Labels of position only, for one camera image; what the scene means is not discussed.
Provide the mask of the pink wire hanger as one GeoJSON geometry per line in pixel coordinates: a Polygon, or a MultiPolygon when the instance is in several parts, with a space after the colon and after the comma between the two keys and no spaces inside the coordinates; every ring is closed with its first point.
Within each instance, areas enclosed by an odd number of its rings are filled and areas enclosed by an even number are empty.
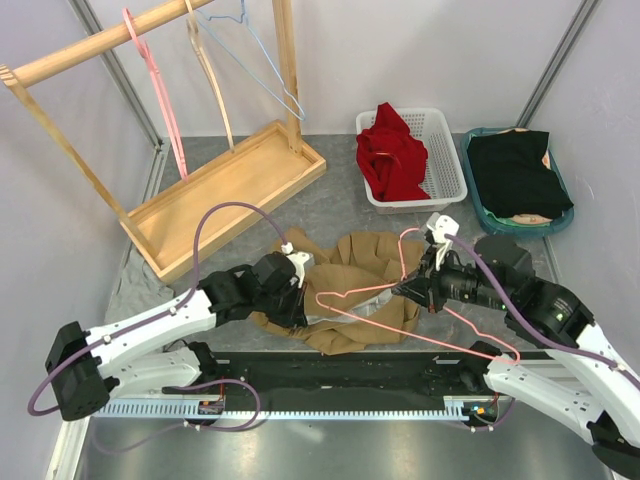
{"type": "Polygon", "coordinates": [[[482,353],[415,332],[419,306],[393,294],[392,289],[419,265],[424,247],[404,239],[417,230],[408,228],[399,235],[355,232],[341,238],[333,249],[314,253],[316,265],[308,276],[305,312],[309,317],[318,316],[319,321],[310,325],[312,334],[306,344],[323,354],[337,355],[414,338],[489,361],[518,362],[517,349],[480,331],[475,332],[478,337],[505,347],[514,356],[504,357],[501,351],[482,353]]]}

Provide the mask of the tan skirt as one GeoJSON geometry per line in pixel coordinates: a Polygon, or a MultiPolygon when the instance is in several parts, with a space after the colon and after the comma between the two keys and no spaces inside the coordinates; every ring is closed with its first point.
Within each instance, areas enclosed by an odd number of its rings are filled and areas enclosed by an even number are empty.
{"type": "Polygon", "coordinates": [[[402,270],[415,269],[424,253],[420,241],[403,240],[391,232],[356,231],[340,238],[332,248],[323,249],[299,227],[285,233],[294,248],[312,253],[315,265],[305,276],[304,313],[310,317],[303,328],[285,329],[271,323],[265,314],[251,315],[253,322],[270,334],[301,340],[325,355],[357,352],[369,345],[398,344],[404,331],[413,332],[419,321],[420,307],[415,302],[390,295],[384,285],[394,284],[402,270]],[[337,314],[316,302],[349,311],[379,295],[381,305],[365,317],[384,324],[376,327],[366,322],[339,322],[337,314]]]}

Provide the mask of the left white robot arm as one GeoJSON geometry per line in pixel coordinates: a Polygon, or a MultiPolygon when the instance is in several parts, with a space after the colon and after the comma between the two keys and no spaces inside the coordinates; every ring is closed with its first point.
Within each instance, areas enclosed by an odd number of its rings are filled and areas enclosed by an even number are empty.
{"type": "Polygon", "coordinates": [[[110,400],[138,394],[208,393],[219,382],[213,354],[201,342],[175,352],[162,347],[189,335],[263,313],[286,328],[306,323],[303,285],[307,252],[263,256],[210,274],[186,293],[112,324],[62,327],[45,361],[56,409],[65,421],[98,412],[110,400]]]}

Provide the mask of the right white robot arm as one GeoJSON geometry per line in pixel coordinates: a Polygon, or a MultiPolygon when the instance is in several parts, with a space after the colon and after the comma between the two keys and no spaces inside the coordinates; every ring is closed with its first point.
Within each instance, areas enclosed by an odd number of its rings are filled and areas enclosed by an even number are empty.
{"type": "Polygon", "coordinates": [[[432,313],[449,300],[504,312],[507,327],[543,350],[581,384],[571,390],[524,367],[501,366],[504,355],[472,359],[458,368],[467,392],[504,393],[579,435],[597,459],[626,479],[639,476],[639,376],[612,347],[593,313],[568,288],[538,277],[531,254],[505,235],[474,246],[460,239],[473,261],[450,250],[442,259],[431,242],[418,267],[394,287],[432,313]]]}

